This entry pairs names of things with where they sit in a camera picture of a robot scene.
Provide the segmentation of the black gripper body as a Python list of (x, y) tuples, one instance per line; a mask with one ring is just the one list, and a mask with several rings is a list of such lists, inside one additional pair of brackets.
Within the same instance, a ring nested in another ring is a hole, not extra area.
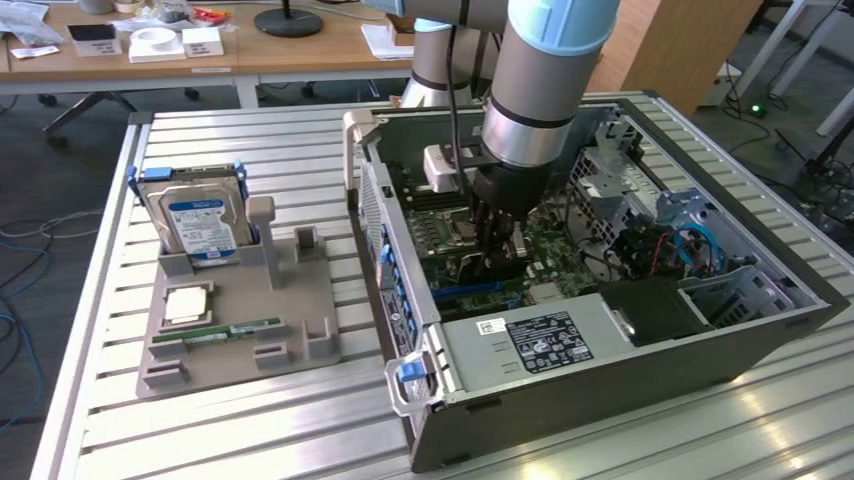
[(475, 174), (473, 194), (491, 210), (523, 220), (540, 203), (549, 178), (549, 165), (533, 168), (485, 165)]

